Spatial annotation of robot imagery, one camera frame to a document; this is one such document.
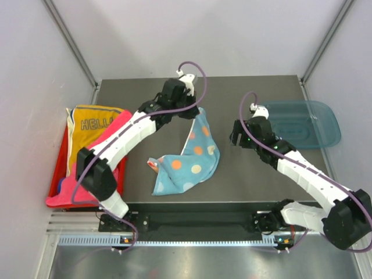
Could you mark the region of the left aluminium frame post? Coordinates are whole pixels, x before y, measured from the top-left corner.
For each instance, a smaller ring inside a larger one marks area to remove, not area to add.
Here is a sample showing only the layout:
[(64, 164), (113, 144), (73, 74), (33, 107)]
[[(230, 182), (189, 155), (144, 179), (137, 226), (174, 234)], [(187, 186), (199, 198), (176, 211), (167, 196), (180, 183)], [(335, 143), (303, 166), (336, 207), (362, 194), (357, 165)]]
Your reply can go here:
[(68, 48), (70, 49), (72, 55), (74, 56), (75, 60), (77, 61), (78, 65), (80, 66), (81, 70), (83, 71), (85, 77), (87, 78), (88, 82), (93, 86), (93, 88), (98, 87), (98, 82), (94, 77), (92, 71), (88, 67), (81, 51), (79, 50), (78, 45), (76, 44), (71, 32), (69, 31), (65, 21), (63, 20), (60, 12), (58, 11), (57, 6), (55, 5), (54, 1), (52, 0), (42, 0), (41, 1), (44, 6), (46, 7), (48, 13), (51, 15), (52, 20), (55, 22), (57, 28), (59, 29), (65, 43), (67, 44)]

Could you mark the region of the blue polka dot towel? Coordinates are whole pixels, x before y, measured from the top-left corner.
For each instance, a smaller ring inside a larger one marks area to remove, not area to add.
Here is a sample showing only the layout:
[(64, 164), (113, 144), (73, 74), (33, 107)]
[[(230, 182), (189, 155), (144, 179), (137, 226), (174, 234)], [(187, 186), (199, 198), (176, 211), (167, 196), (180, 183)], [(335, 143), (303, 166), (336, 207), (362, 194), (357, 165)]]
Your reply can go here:
[(149, 158), (147, 164), (156, 173), (153, 196), (183, 194), (212, 177), (220, 160), (204, 108), (193, 120), (179, 155)]

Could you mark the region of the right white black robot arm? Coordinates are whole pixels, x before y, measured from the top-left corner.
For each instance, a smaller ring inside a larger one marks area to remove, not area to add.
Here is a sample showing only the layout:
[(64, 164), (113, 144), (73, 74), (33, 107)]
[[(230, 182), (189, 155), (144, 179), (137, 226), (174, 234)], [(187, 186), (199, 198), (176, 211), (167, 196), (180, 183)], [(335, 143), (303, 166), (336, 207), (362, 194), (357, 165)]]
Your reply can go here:
[(336, 248), (352, 246), (371, 232), (371, 198), (330, 179), (309, 163), (288, 141), (276, 136), (264, 116), (237, 119), (230, 135), (232, 145), (253, 149), (260, 160), (290, 178), (319, 204), (311, 207), (285, 199), (271, 210), (271, 223), (278, 230), (297, 225), (322, 233)]

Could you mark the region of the yellow hello towel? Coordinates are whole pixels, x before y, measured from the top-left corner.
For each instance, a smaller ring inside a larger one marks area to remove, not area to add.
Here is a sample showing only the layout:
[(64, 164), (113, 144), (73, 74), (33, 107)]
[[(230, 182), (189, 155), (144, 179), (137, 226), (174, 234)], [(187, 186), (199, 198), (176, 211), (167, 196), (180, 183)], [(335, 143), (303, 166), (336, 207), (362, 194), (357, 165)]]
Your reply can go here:
[(124, 110), (99, 105), (77, 105), (67, 111), (67, 169), (72, 172), (77, 152), (97, 140)]

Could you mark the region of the red plastic bin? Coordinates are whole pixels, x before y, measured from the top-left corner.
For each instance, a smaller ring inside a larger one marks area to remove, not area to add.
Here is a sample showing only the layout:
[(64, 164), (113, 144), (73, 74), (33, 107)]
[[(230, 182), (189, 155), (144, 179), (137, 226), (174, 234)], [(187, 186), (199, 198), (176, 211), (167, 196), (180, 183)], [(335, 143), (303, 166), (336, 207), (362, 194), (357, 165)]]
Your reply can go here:
[(94, 204), (93, 196), (91, 196), (87, 191), (79, 187), (76, 196), (76, 202), (89, 201), (89, 203), (84, 203), (80, 205), (75, 205), (71, 203), (72, 190), (75, 187), (71, 186), (71, 191), (67, 192), (67, 196), (63, 194), (60, 196), (60, 186), (62, 185), (62, 180), (66, 178), (67, 174), (67, 146), (68, 146), (68, 129), (65, 128), (64, 135), (62, 137), (62, 143), (60, 145), (60, 150), (58, 158), (56, 160), (56, 165), (54, 173), (52, 176), (51, 185), (49, 188), (48, 195), (45, 199), (45, 204), (49, 208), (61, 208), (61, 209), (70, 209), (70, 208), (92, 208), (96, 207)]

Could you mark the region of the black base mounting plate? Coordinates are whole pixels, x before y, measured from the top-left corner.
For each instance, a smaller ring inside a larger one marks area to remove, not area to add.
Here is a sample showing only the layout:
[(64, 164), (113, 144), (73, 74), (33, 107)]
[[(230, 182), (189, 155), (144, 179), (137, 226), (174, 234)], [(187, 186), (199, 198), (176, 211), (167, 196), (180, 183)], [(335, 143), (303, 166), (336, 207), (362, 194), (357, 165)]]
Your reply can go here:
[(135, 225), (140, 233), (158, 232), (161, 228), (226, 228), (237, 227), (245, 233), (266, 233), (281, 230), (269, 219), (267, 213), (251, 212), (130, 212), (123, 221), (115, 220), (108, 214), (100, 216), (98, 231), (103, 233), (129, 232)]

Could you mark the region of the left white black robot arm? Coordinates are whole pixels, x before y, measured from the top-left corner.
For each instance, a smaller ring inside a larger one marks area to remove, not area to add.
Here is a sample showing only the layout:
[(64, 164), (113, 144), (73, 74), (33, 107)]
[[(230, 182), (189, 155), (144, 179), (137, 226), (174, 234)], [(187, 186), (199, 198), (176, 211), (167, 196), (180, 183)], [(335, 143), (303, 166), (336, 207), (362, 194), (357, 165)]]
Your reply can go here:
[(92, 148), (82, 148), (77, 154), (76, 181), (88, 191), (100, 207), (111, 213), (112, 224), (118, 230), (131, 226), (128, 205), (117, 191), (113, 172), (119, 162), (143, 139), (154, 134), (173, 116), (193, 119), (198, 115), (194, 95), (196, 75), (183, 74), (168, 79), (156, 97), (144, 102), (108, 139)]

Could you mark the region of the aluminium frame post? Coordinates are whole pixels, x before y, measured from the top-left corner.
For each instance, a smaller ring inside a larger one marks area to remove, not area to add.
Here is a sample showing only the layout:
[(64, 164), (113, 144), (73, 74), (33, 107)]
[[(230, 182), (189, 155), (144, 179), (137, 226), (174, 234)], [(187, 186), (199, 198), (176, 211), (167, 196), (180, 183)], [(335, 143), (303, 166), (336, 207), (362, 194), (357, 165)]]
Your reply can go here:
[(352, 6), (354, 5), (354, 3), (355, 3), (355, 0), (343, 1), (335, 19), (332, 21), (324, 38), (321, 40), (321, 43), (319, 47), (317, 48), (314, 56), (312, 57), (309, 65), (307, 66), (303, 76), (299, 79), (301, 86), (304, 87), (306, 82), (309, 81), (309, 79), (311, 78), (314, 70), (316, 69), (317, 65), (320, 63), (322, 57), (324, 56), (326, 50), (330, 46), (334, 36), (338, 32), (340, 26), (344, 22), (348, 13), (352, 9)]
[(59, 29), (65, 43), (67, 44), (68, 48), (70, 49), (72, 55), (74, 56), (75, 60), (77, 61), (78, 65), (80, 66), (81, 70), (83, 71), (85, 77), (87, 78), (88, 82), (93, 86), (93, 88), (98, 87), (98, 82), (94, 77), (92, 71), (88, 67), (81, 51), (79, 50), (78, 45), (76, 44), (71, 32), (69, 31), (65, 21), (63, 20), (60, 12), (58, 11), (57, 6), (55, 5), (54, 1), (52, 0), (42, 0), (41, 1), (44, 6), (46, 7), (48, 13), (51, 15), (52, 20), (55, 22), (57, 28)]

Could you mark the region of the right aluminium frame post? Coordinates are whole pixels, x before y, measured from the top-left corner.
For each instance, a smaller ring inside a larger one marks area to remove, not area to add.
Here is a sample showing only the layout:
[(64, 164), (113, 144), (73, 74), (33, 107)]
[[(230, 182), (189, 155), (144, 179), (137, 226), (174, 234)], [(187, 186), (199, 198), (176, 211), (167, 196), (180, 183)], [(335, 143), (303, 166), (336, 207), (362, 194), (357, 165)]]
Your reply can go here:
[(326, 50), (330, 46), (334, 36), (338, 32), (340, 26), (344, 22), (348, 13), (352, 9), (352, 6), (354, 5), (354, 3), (355, 3), (355, 0), (343, 1), (335, 19), (332, 21), (324, 38), (321, 40), (321, 43), (319, 47), (317, 48), (314, 56), (312, 57), (309, 65), (307, 66), (303, 76), (299, 79), (301, 86), (304, 87), (306, 82), (309, 81), (309, 79), (311, 78), (314, 70), (316, 69), (317, 65), (320, 63), (322, 57), (324, 56)]

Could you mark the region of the translucent blue plastic container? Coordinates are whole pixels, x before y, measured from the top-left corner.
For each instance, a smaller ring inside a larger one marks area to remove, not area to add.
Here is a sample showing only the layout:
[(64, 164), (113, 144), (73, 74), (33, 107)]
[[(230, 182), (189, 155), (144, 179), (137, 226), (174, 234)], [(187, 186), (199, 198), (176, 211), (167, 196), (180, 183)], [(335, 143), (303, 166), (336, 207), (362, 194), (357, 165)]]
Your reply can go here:
[(337, 145), (341, 131), (334, 112), (319, 101), (268, 101), (269, 121), (275, 134), (298, 149)]

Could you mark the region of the aluminium extrusion rail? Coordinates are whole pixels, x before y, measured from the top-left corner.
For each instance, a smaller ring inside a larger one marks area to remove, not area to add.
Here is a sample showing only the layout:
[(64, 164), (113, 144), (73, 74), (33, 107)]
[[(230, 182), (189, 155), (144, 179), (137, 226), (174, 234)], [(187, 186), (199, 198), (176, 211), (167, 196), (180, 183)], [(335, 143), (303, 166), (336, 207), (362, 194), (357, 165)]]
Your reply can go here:
[(99, 219), (93, 212), (54, 212), (46, 228), (48, 233), (93, 233)]

